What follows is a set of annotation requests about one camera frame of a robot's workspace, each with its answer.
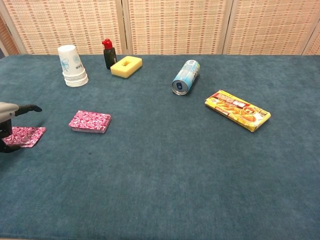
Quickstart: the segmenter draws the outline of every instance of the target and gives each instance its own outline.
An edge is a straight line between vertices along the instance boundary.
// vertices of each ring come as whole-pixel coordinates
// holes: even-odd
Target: table
[[[76,88],[58,56],[0,60],[1,102],[43,108],[12,125],[47,128],[0,155],[0,237],[319,239],[320,56],[140,57],[122,79],[83,55],[89,82]],[[175,95],[189,59],[199,77]],[[219,89],[271,118],[254,133],[237,125],[205,106]],[[107,132],[73,132],[77,110],[111,114]]]

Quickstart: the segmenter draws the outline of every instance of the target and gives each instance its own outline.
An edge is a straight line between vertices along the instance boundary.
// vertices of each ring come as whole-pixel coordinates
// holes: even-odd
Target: pink playing card
[[[110,114],[79,110],[69,123],[69,127],[73,131],[104,134],[110,122]]]
[[[22,148],[32,148],[45,133],[45,127],[12,127],[12,134],[2,140],[5,144],[20,145]]]

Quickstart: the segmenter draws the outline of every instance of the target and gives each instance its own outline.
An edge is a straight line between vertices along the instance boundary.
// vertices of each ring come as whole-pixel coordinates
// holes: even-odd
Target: small black bottle
[[[102,44],[104,45],[103,55],[105,65],[107,69],[110,69],[110,67],[117,62],[116,50],[112,47],[112,42],[108,38],[102,41]]]

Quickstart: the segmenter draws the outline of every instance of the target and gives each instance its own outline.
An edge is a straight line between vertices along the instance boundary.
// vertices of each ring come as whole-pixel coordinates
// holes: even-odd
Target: sponge
[[[142,59],[135,56],[126,56],[110,67],[111,73],[127,79],[142,67]]]

